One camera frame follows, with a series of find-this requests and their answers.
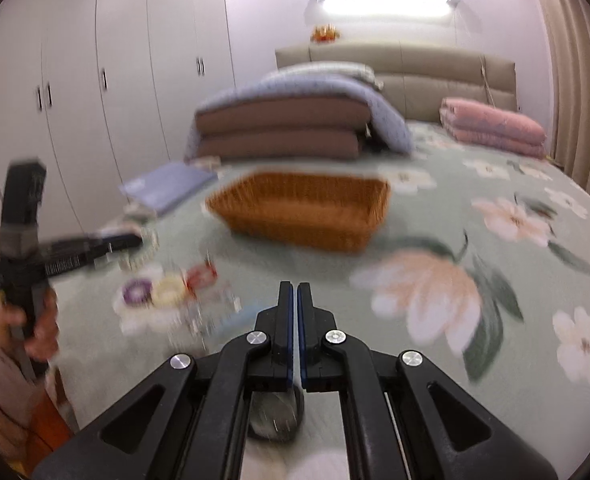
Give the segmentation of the person's left hand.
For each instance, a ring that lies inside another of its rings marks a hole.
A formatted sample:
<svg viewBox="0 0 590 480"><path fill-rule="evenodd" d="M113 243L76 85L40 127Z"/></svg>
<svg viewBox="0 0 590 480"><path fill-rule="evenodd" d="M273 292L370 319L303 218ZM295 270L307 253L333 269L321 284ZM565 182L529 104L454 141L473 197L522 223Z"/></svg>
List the person's left hand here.
<svg viewBox="0 0 590 480"><path fill-rule="evenodd" d="M25 340L22 345L26 355L37 362L48 362L58 351L57 325L57 297L52 288L45 289L43 295L43 310L40 318L37 319L33 334ZM14 356L17 353L19 342L13 337L13 328L22 328L26 322L25 313L22 309L7 304L0 299L0 349L7 356Z"/></svg>

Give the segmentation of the left forearm pink sleeve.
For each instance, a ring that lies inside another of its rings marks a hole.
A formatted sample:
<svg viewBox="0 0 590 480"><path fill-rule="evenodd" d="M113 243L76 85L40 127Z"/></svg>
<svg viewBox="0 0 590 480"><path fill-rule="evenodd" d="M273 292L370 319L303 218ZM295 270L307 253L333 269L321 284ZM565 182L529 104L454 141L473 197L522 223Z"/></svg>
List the left forearm pink sleeve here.
<svg viewBox="0 0 590 480"><path fill-rule="evenodd" d="M0 466L29 477L77 431L60 371L30 382L0 348Z"/></svg>

